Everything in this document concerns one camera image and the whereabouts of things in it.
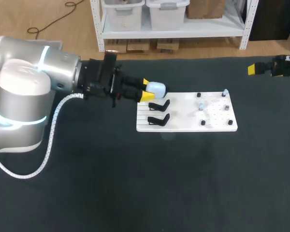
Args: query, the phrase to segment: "black holder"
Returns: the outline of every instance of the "black holder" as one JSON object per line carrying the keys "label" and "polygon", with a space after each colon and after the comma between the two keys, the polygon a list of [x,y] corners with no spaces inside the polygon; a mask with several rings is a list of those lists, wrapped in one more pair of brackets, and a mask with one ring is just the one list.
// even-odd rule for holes
{"label": "black holder", "polygon": [[164,105],[158,105],[156,103],[148,103],[148,107],[150,110],[157,110],[157,111],[161,111],[161,112],[165,112],[166,109],[169,107],[170,105],[170,99],[166,100]]}
{"label": "black holder", "polygon": [[150,125],[158,125],[158,126],[164,127],[168,123],[169,119],[170,119],[170,114],[167,114],[164,117],[164,119],[158,119],[155,117],[148,117],[147,121]]}

